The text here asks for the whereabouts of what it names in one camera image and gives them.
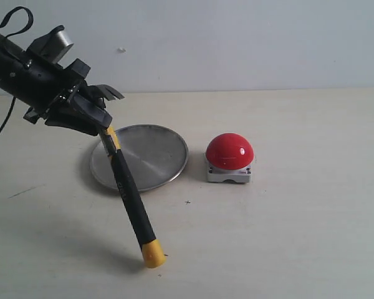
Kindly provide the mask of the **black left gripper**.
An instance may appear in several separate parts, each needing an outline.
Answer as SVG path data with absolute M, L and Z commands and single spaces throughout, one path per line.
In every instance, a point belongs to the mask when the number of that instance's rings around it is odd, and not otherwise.
M 9 93 L 29 105 L 24 119 L 35 124 L 38 119 L 47 116 L 52 105 L 66 100 L 89 72 L 90 67 L 80 59 L 63 68 L 23 50 L 9 74 Z M 89 85 L 87 91 L 91 99 L 77 93 L 66 104 L 52 110 L 45 125 L 90 136 L 97 136 L 100 130 L 107 129 L 112 116 L 106 110 L 104 100 L 121 100 L 125 97 L 105 84 Z

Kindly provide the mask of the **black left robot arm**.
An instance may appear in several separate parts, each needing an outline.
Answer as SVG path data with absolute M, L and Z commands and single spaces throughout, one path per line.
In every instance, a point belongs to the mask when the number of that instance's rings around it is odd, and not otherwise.
M 80 59 L 67 67 L 47 60 L 40 53 L 47 39 L 23 50 L 0 34 L 0 89 L 28 105 L 24 119 L 32 124 L 43 119 L 47 126 L 97 136 L 112 122 L 104 101 L 124 96 L 109 85 L 88 85 L 90 67 Z

